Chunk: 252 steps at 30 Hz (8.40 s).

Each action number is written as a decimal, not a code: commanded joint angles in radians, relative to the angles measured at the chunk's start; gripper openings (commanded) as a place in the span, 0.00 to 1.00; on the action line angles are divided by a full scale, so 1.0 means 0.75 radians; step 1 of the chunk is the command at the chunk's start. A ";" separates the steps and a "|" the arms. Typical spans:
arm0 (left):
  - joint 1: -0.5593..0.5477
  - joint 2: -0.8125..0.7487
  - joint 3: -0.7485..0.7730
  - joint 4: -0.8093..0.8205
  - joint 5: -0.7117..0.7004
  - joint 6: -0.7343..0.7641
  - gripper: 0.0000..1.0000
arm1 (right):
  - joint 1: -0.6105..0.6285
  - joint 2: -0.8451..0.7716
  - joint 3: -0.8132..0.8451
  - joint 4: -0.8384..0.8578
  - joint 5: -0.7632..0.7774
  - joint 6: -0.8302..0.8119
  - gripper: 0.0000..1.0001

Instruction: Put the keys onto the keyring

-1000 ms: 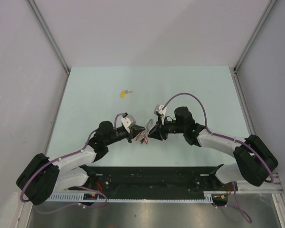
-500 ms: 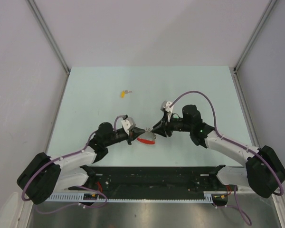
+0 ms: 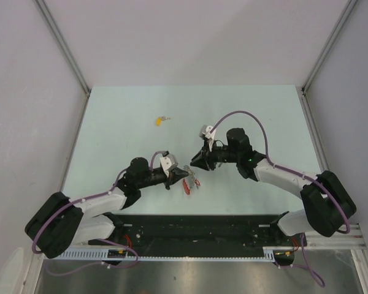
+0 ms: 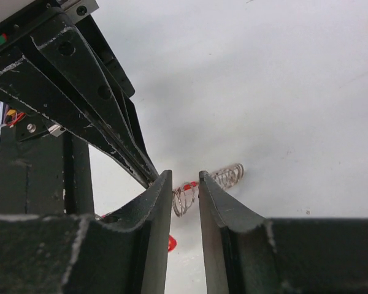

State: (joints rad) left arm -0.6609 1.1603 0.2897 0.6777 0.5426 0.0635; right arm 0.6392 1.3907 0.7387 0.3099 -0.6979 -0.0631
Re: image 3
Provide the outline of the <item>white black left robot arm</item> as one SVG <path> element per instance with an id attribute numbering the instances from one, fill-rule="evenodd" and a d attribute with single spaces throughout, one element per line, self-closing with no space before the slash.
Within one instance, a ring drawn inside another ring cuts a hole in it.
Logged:
<path id="1" fill-rule="evenodd" d="M 119 172 L 106 192 L 76 200 L 61 191 L 55 192 L 26 224 L 25 233 L 33 242 L 31 250 L 34 254 L 55 258 L 71 245 L 94 239 L 118 244 L 123 229 L 115 225 L 112 212 L 135 204 L 143 188 L 162 184 L 169 190 L 188 175 L 186 170 L 178 167 L 171 154 L 165 154 L 157 168 L 145 158 L 137 157 Z"/>

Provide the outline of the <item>red handled metal key holder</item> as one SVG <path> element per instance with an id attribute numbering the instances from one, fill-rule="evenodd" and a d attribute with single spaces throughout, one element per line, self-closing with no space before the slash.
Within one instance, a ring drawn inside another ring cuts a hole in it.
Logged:
<path id="1" fill-rule="evenodd" d="M 196 188 L 199 189 L 201 186 L 200 181 L 196 178 L 194 170 L 189 165 L 183 166 L 184 171 L 188 173 L 188 176 L 183 179 L 182 185 L 187 195 L 191 194 L 191 191 Z"/>

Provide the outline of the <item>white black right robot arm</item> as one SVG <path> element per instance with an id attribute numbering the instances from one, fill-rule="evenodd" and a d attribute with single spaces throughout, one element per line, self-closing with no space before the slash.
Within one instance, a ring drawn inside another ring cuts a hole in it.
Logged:
<path id="1" fill-rule="evenodd" d="M 252 148 L 242 128 L 228 130 L 228 142 L 222 146 L 217 145 L 212 126 L 204 125 L 199 136 L 204 145 L 192 158 L 192 167 L 212 171 L 220 164 L 235 164 L 243 178 L 271 184 L 302 200 L 302 210 L 285 212 L 272 222 L 270 237 L 278 246 L 286 245 L 294 235 L 310 231 L 330 237 L 357 211 L 335 173 L 326 170 L 307 174 L 271 164 L 265 154 Z"/>

